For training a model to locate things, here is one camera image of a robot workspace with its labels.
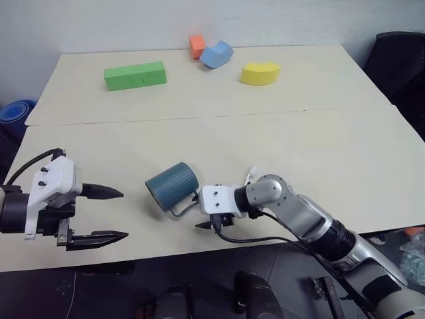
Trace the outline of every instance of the plastic bag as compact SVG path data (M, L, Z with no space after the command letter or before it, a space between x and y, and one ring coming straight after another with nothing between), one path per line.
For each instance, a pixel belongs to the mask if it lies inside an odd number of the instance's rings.
M425 230L400 247L404 251L400 269L410 281L425 286Z

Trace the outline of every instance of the yellow arch block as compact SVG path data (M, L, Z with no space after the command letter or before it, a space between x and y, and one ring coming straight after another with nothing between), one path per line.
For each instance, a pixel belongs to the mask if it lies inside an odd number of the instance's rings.
M280 65L273 62L248 63L242 69L240 81L251 85L265 85L276 81L280 73Z

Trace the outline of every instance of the gray floor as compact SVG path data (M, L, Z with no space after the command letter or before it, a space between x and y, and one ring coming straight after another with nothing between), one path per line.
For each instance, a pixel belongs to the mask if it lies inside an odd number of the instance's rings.
M398 262L398 237L384 247ZM331 318L326 301L314 297L311 277L326 276L314 259L287 245L229 249L134 261L131 274L77 272L69 318L134 318L134 308L156 299L173 284L192 284L196 318L243 318L232 313L232 281L238 270L268 279L288 319ZM0 318L65 318L73 270L0 273ZM340 297L346 296L336 284ZM351 301L341 301L346 318L365 318Z

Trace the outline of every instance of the tabletop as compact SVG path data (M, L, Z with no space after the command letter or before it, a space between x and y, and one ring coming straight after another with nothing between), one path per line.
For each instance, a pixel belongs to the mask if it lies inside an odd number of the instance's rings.
M167 84L109 92L103 70L161 60ZM282 67L276 83L239 82L249 62ZM340 45L235 48L209 69L189 50L62 54L27 125L199 118L388 104Z
M144 182L179 161L200 184L242 184L251 165L276 173L358 233L422 224L425 146L391 106L335 108L239 116L27 129L9 176L35 155L55 147L82 168L83 181L119 189L122 199L79 198L71 227L129 233L117 243L65 252L52 237L24 241L0 234L0 271L108 263L237 247L212 231L199 210L180 219L164 213ZM35 170L17 181L29 191ZM237 219L224 233L236 238L293 238L263 217Z

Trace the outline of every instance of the green block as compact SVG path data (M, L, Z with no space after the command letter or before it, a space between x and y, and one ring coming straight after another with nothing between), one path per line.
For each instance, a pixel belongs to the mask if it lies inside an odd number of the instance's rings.
M110 91L167 83L161 61L107 68L104 70L104 79Z

